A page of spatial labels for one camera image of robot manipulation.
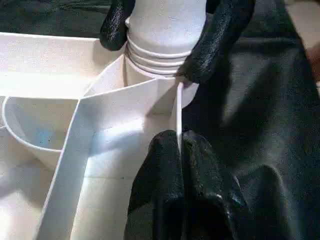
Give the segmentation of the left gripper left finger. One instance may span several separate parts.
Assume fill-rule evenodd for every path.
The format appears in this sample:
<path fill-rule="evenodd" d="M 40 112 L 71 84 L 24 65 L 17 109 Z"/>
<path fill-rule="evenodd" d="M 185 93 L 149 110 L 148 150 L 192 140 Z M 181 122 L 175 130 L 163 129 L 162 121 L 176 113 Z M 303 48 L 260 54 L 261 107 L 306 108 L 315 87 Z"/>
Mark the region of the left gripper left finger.
<path fill-rule="evenodd" d="M 179 240 L 184 228 L 184 180 L 177 134 L 153 137 L 132 183 L 125 240 Z"/>

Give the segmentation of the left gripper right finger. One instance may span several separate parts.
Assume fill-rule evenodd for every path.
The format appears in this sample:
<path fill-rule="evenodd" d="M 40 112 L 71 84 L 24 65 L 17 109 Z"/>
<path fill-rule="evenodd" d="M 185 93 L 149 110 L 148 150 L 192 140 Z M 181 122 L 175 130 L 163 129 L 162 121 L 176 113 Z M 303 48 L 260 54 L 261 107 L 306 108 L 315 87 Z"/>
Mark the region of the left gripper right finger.
<path fill-rule="evenodd" d="M 251 240 L 253 217 L 236 178 L 205 137 L 182 134 L 188 240 Z"/>

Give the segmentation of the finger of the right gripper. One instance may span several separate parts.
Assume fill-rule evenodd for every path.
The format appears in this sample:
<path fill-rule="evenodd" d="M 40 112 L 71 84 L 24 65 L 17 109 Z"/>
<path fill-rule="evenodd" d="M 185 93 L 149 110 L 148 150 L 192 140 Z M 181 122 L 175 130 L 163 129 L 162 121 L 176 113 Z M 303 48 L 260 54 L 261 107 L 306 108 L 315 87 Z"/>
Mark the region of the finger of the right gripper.
<path fill-rule="evenodd" d="M 183 76 L 195 84 L 206 83 L 248 26 L 254 0 L 208 0 L 201 36 L 182 65 Z"/>
<path fill-rule="evenodd" d="M 109 51 L 118 51 L 127 41 L 126 20 L 131 16 L 135 0 L 113 0 L 101 25 L 99 41 Z"/>

